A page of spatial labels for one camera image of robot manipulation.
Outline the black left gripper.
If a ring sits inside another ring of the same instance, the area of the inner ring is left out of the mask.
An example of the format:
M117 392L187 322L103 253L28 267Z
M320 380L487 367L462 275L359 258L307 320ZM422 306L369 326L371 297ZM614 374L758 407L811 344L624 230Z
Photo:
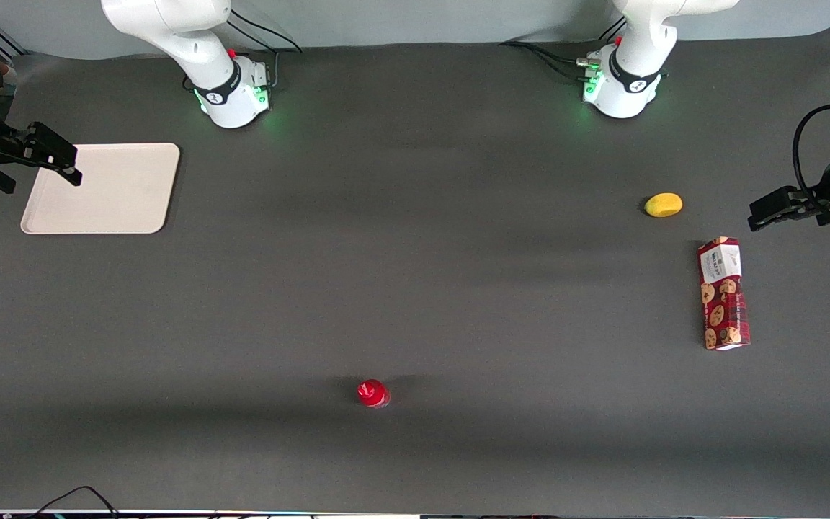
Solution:
M764 196L763 203L751 203L748 217L751 232L761 231L781 221L791 221L801 207L798 219L814 217L819 226L830 224L830 164L814 186L809 186L804 180L797 152L793 154L793 165L800 189L783 186Z

